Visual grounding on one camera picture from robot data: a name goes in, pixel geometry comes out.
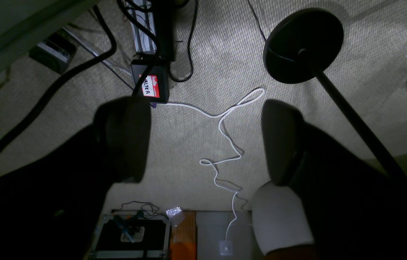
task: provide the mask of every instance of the round black lamp base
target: round black lamp base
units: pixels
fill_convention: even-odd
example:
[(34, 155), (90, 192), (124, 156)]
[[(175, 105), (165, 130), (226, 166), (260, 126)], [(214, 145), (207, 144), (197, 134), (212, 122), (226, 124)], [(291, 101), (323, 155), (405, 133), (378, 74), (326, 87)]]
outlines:
[(332, 64), (343, 44), (343, 26), (326, 10), (309, 8), (281, 21), (264, 46), (264, 66), (275, 80), (294, 84), (314, 78), (300, 61), (299, 53), (307, 52), (310, 62), (322, 71)]

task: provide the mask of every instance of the power adapter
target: power adapter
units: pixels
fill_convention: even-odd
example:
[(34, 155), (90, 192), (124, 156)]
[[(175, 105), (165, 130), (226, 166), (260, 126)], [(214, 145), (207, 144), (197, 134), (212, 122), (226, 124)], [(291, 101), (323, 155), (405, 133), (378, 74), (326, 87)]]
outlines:
[[(137, 84), (142, 73), (146, 70), (147, 66), (151, 63), (150, 60), (134, 60), (131, 62), (131, 73), (134, 79), (134, 84)], [(149, 99), (151, 103), (168, 103), (168, 97), (170, 96), (170, 87), (168, 85), (168, 62), (165, 60), (159, 60), (152, 67), (149, 75), (142, 83), (141, 93), (144, 97)]]

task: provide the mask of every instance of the floor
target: floor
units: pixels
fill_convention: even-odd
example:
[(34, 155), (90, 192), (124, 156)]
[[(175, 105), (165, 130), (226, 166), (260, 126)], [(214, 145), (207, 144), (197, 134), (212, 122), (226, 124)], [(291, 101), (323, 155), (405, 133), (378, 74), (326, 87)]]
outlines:
[(256, 243), (251, 214), (240, 212), (238, 220), (230, 227), (228, 241), (233, 245), (233, 254), (220, 254), (219, 242), (225, 240), (225, 232), (233, 219), (232, 212), (197, 212), (197, 260), (258, 260), (263, 254)]
[[(266, 35), (287, 15), (307, 7), (334, 13), (343, 23), (345, 40), (326, 74), (368, 123), (393, 155), (407, 153), (407, 0), (252, 0)], [(125, 64), (134, 55), (131, 27), (124, 22), (115, 1), (99, 3), (124, 56), (113, 58)], [(177, 13), (176, 76), (189, 71), (185, 41), (190, 31), (193, 0)], [(100, 30), (89, 13), (73, 23)], [(76, 31), (99, 52), (109, 43), (102, 33)], [(321, 128), (363, 159), (371, 152), (346, 121), (319, 83), (313, 79), (286, 85), (271, 79), (264, 69), (264, 42), (246, 1), (200, 1), (192, 40), (193, 77), (173, 83), (171, 102), (196, 105), (218, 114), (236, 104), (255, 88), (266, 95), (228, 116), (225, 126), (243, 149), (243, 158), (218, 166), (220, 179), (243, 189), (250, 199), (269, 181), (263, 151), (260, 115), (264, 100), (279, 99), (301, 110), (305, 120)], [(72, 66), (91, 56), (78, 49)], [(129, 83), (128, 75), (118, 73)], [(27, 56), (10, 67), (9, 82), (0, 90), (0, 137), (16, 125), (58, 75)], [(0, 82), (5, 72), (0, 74)], [(81, 73), (69, 81), (41, 115), (0, 155), (0, 176), (28, 164), (54, 148), (92, 121), (96, 108), (131, 91), (104, 66)], [(137, 185), (115, 184), (106, 199), (105, 211), (132, 201), (150, 201), (162, 208), (229, 211), (232, 193), (213, 184), (214, 171), (199, 164), (201, 158), (221, 160), (235, 155), (217, 130), (217, 119), (182, 108), (160, 105), (152, 110), (152, 133), (144, 180)], [(245, 201), (236, 199), (239, 210)]]

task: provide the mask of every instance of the extension cord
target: extension cord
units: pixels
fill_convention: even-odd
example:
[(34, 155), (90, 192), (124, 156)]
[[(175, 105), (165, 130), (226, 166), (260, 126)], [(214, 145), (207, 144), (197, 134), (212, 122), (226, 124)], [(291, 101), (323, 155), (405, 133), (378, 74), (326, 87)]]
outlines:
[[(257, 93), (257, 92), (261, 92), (261, 93), (260, 93), (257, 97), (255, 97), (254, 99), (251, 99), (251, 100), (249, 100), (249, 101), (246, 101), (248, 98), (250, 98), (253, 94), (255, 94), (255, 93)], [(216, 174), (215, 174), (215, 177), (213, 178), (213, 183), (214, 183), (217, 187), (223, 188), (223, 189), (225, 189), (225, 190), (227, 190), (227, 191), (230, 191), (230, 192), (233, 192), (233, 193), (234, 193), (234, 196), (233, 196), (233, 199), (232, 199), (232, 210), (233, 210), (233, 214), (234, 214), (234, 219), (229, 223), (228, 228), (226, 229), (226, 235), (225, 235), (225, 240), (224, 240), (224, 241), (225, 241), (225, 244), (226, 244), (227, 241), (228, 241), (229, 228), (231, 227), (231, 225), (233, 224), (233, 222), (237, 220), (237, 214), (235, 213), (235, 210), (234, 210), (234, 200), (235, 200), (235, 197), (237, 196), (238, 192), (241, 190), (241, 188), (240, 188), (239, 190), (235, 191), (235, 190), (231, 190), (231, 189), (228, 189), (228, 188), (226, 188), (226, 187), (223, 187), (223, 186), (217, 184), (217, 183), (216, 183), (216, 178), (218, 177), (219, 171), (218, 171), (218, 169), (216, 168), (216, 165), (217, 165), (217, 164), (220, 164), (220, 163), (227, 162), (227, 161), (240, 160), (240, 159), (242, 158), (242, 152), (239, 151), (239, 150), (236, 148), (236, 146), (235, 146), (235, 144), (233, 143), (233, 140), (230, 138), (229, 134), (226, 133), (226, 132), (223, 130), (223, 128), (222, 128), (222, 123), (223, 123), (224, 119), (225, 119), (230, 113), (232, 113), (234, 110), (236, 110), (237, 108), (240, 108), (240, 107), (244, 107), (244, 106), (246, 106), (246, 105), (249, 105), (249, 104), (251, 104), (251, 103), (257, 101), (258, 99), (261, 98), (261, 96), (264, 95), (264, 92), (265, 92), (264, 88), (256, 88), (256, 89), (252, 90), (250, 93), (248, 93), (248, 94), (247, 94), (243, 99), (241, 99), (236, 105), (231, 106), (231, 107), (228, 108), (226, 111), (224, 111), (224, 112), (222, 112), (222, 113), (220, 113), (220, 114), (218, 114), (218, 115), (211, 115), (211, 114), (208, 114), (207, 112), (203, 111), (202, 109), (200, 109), (200, 108), (198, 108), (198, 107), (194, 107), (193, 105), (187, 105), (187, 104), (182, 104), (182, 103), (167, 103), (167, 105), (174, 105), (174, 106), (178, 106), (178, 107), (188, 107), (188, 108), (191, 108), (191, 109), (193, 109), (193, 110), (196, 110), (196, 111), (200, 112), (202, 115), (205, 115), (206, 117), (210, 117), (210, 118), (219, 118), (219, 117), (221, 117), (221, 119), (220, 119), (219, 122), (218, 122), (218, 130), (220, 131), (221, 135), (223, 135), (223, 136), (229, 141), (231, 147), (232, 147), (233, 150), (237, 153), (237, 156), (232, 157), (232, 158), (227, 158), (227, 159), (224, 159), (224, 160), (221, 160), (221, 161), (215, 161), (215, 162), (213, 162), (213, 161), (210, 161), (210, 160), (208, 160), (208, 159), (201, 159), (201, 160), (199, 161), (199, 163), (200, 163), (201, 165), (203, 165), (203, 166), (212, 166), (212, 167), (213, 167), (213, 169), (215, 170), (215, 173), (216, 173)]]

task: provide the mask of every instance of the red sticker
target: red sticker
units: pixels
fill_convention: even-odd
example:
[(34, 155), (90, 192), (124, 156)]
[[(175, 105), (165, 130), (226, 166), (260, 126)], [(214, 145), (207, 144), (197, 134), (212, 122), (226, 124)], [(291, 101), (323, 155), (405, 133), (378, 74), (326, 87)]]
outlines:
[(160, 97), (159, 81), (156, 75), (149, 75), (144, 79), (142, 83), (142, 94), (146, 97)]

